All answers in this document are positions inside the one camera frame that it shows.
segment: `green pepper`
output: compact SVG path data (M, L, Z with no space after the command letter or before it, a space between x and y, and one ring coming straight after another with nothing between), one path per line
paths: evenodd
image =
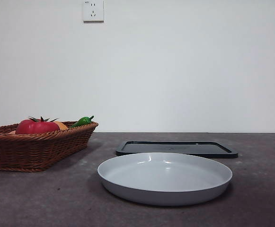
M86 125L86 124L91 124L91 119L92 117L82 117L80 118L77 122L75 122L73 125L70 126L70 128L74 128L74 127L78 127L78 126L82 126L82 125Z

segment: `white plate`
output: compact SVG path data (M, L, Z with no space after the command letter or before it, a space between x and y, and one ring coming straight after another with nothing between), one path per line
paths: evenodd
M175 153L139 153L98 167L104 187L126 200L160 206L205 202L222 194L232 171L219 162Z

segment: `wicker basket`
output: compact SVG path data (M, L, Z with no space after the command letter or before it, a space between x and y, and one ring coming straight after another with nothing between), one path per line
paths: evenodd
M75 122L63 122L70 126ZM98 123L42 134L8 134L18 124L0 127L0 170L41 172L87 147Z

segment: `electrical outlet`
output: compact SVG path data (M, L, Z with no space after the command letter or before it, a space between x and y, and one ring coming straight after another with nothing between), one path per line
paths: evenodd
M104 22L104 1L84 0L83 21Z

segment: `tray rim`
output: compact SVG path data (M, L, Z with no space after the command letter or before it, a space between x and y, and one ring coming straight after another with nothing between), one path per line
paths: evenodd
M204 144L208 144L208 145L215 145L220 147L221 149L225 150L225 151L229 151L228 154L185 154L185 153L181 153L181 154L185 154L185 155L193 155L193 156L198 156L198 157L204 157L204 158L237 158L238 157L238 152L233 150L233 149L229 149L227 148L225 145L215 142L215 141L145 141L145 140L126 140L123 141L115 150L116 155L117 156L121 156L121 155L130 155L130 154L138 154L138 153L132 153L132 152L123 152L122 150L124 149L124 147L127 144L170 144L170 143L177 143L177 144L187 144L187 143L204 143Z

